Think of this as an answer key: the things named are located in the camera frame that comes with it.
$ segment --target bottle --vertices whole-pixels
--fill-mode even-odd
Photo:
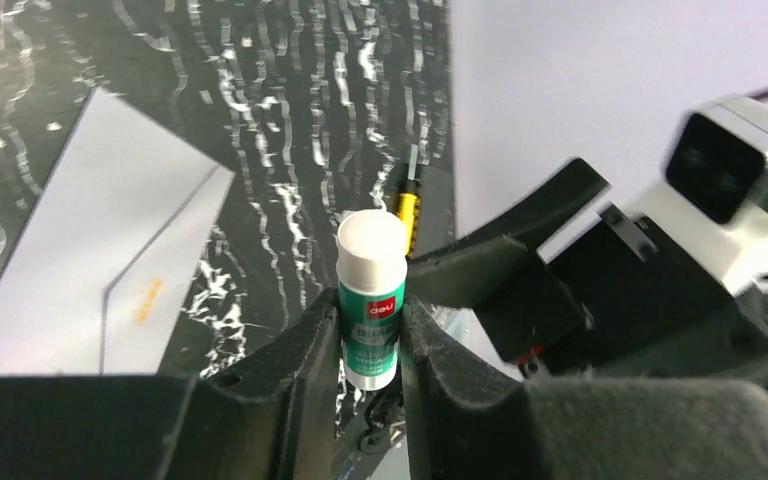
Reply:
[[[407,229],[385,210],[361,210],[337,228],[340,334],[346,379],[379,390],[396,375],[408,265]]]

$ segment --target white cap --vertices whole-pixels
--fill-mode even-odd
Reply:
[[[407,274],[408,232],[399,217],[386,210],[361,210],[337,228],[337,275],[352,290],[386,293]]]

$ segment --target green label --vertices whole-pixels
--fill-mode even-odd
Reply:
[[[366,377],[381,375],[396,366],[399,323],[405,284],[384,295],[361,295],[343,284],[340,294],[340,334],[346,363]]]

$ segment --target white backdrop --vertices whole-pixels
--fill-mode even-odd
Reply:
[[[768,86],[768,0],[450,4],[461,236],[573,156],[622,207],[661,175],[684,111]]]

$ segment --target red logo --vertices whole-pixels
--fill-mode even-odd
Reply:
[[[385,298],[366,304],[366,316],[370,320],[387,318],[396,311],[396,297]]]

